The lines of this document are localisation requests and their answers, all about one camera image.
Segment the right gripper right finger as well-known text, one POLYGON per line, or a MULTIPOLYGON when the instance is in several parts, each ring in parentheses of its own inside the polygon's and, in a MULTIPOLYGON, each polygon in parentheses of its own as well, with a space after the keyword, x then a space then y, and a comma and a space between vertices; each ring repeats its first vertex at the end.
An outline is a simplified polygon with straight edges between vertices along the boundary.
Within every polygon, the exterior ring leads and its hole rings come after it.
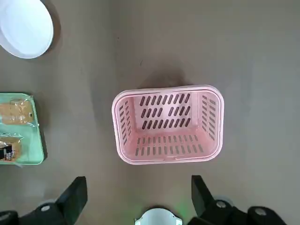
POLYGON ((272 209, 252 206, 247 212, 229 202, 214 199, 200 175, 191 177, 191 197, 197 216, 192 225, 285 225, 286 222, 272 209))

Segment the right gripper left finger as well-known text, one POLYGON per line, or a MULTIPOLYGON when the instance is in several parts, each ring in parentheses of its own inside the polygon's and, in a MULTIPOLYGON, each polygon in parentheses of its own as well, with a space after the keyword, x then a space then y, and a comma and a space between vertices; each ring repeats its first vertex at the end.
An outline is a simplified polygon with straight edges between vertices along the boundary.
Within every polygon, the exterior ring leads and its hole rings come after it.
POLYGON ((46 202, 32 212, 19 216, 17 211, 0 213, 2 225, 73 225, 87 203, 86 177, 79 176, 54 202, 46 202))

